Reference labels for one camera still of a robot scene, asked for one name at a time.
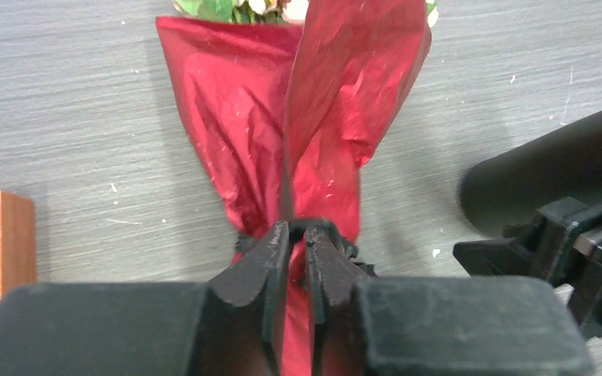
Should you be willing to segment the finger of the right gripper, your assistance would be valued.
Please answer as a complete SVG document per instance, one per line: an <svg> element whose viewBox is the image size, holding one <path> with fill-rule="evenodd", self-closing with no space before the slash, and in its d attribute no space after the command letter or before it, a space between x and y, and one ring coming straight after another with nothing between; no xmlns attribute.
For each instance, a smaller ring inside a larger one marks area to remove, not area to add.
<svg viewBox="0 0 602 376"><path fill-rule="evenodd" d="M501 238L459 242L452 254L471 276L541 278L533 261L547 230L545 222L507 226Z"/></svg>

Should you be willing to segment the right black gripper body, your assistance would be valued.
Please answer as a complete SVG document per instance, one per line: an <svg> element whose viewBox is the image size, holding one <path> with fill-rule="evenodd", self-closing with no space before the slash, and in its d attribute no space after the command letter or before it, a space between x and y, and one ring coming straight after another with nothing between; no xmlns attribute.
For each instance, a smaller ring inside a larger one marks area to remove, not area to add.
<svg viewBox="0 0 602 376"><path fill-rule="evenodd" d="M602 203L565 197L535 217L535 277L573 292L567 308L587 339L602 336Z"/></svg>

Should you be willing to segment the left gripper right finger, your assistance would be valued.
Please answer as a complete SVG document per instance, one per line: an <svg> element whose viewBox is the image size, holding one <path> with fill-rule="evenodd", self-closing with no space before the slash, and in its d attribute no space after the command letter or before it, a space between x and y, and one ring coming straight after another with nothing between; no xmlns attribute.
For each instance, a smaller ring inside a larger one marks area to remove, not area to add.
<svg viewBox="0 0 602 376"><path fill-rule="evenodd" d="M314 375L591 375L545 282L371 277L319 226L305 233Z"/></svg>

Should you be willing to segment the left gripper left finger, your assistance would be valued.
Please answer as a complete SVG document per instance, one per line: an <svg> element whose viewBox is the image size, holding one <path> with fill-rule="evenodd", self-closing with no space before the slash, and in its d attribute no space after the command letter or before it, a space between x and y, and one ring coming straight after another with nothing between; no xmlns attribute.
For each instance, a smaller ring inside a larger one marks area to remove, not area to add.
<svg viewBox="0 0 602 376"><path fill-rule="evenodd" d="M205 283L39 283L0 301L0 375L278 375L291 247L276 223Z"/></svg>

